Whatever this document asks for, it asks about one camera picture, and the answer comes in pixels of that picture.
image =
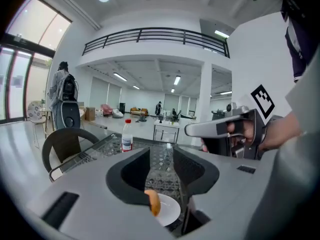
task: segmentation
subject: black slot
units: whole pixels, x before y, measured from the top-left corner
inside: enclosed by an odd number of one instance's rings
[[[67,217],[68,213],[74,206],[79,195],[70,192],[64,192],[50,209],[42,216],[42,219],[50,226],[59,229],[62,222]]]
[[[240,165],[237,169],[249,174],[254,174],[256,171],[256,168],[245,166],[245,165]]]

